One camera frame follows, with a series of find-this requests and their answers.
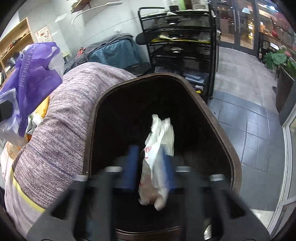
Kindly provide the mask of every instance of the trash bin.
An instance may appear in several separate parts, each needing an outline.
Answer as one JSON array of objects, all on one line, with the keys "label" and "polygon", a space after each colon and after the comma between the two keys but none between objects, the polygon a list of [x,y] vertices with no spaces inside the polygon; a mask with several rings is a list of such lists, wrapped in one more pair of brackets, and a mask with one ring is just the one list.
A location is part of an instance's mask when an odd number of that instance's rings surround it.
[{"label": "trash bin", "polygon": [[[130,145],[145,147],[152,114],[170,118],[174,156],[203,175],[224,174],[238,194],[239,157],[217,119],[183,77],[154,73],[115,85],[94,104],[84,155],[84,174],[94,175],[125,155]],[[138,183],[143,156],[139,153]],[[122,240],[172,240],[182,225],[182,194],[169,194],[166,207],[142,206],[134,194],[115,195],[115,227]]]}]

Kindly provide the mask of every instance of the white lamp arm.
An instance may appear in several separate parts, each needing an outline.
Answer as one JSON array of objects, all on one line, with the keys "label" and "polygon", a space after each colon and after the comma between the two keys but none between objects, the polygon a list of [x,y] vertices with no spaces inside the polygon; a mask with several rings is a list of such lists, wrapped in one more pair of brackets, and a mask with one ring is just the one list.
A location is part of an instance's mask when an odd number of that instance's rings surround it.
[{"label": "white lamp arm", "polygon": [[85,10],[85,11],[83,11],[83,12],[77,14],[77,15],[72,19],[71,24],[73,25],[73,22],[74,22],[75,18],[77,18],[79,15],[81,15],[81,14],[87,12],[87,11],[90,11],[90,10],[93,10],[93,9],[95,9],[95,8],[99,8],[99,7],[108,6],[108,5],[120,5],[120,4],[122,4],[122,3],[123,3],[123,2],[121,2],[121,1],[118,1],[118,2],[108,2],[108,3],[104,4],[104,5],[96,6],[96,7],[92,7],[92,8],[90,8],[90,9],[87,9],[87,10]]}]

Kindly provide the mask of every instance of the red print on bag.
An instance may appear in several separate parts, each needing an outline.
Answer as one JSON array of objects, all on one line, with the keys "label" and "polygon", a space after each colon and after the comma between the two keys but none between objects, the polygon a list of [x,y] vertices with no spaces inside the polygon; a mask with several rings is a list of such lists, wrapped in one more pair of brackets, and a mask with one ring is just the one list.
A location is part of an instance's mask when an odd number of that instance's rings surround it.
[{"label": "red print on bag", "polygon": [[144,148],[144,151],[145,151],[145,152],[149,152],[150,150],[151,150],[151,146],[148,146],[148,147],[145,147],[145,148]]}]

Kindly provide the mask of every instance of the blue cloth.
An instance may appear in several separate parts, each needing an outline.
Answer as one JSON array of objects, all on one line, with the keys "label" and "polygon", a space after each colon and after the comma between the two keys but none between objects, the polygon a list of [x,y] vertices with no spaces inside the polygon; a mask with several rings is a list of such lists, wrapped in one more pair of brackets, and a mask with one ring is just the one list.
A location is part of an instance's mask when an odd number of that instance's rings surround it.
[{"label": "blue cloth", "polygon": [[136,43],[123,39],[94,51],[89,56],[89,61],[124,69],[140,63],[141,58]]}]

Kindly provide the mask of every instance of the potted plant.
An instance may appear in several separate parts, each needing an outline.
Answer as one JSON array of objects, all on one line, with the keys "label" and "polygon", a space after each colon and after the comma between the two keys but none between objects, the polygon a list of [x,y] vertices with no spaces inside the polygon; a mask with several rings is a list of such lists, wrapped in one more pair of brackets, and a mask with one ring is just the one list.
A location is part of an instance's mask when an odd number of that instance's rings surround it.
[{"label": "potted plant", "polygon": [[277,53],[269,52],[265,55],[265,63],[268,69],[279,67],[279,79],[276,85],[276,109],[280,113],[283,108],[296,77],[296,62],[291,53],[285,47]]}]

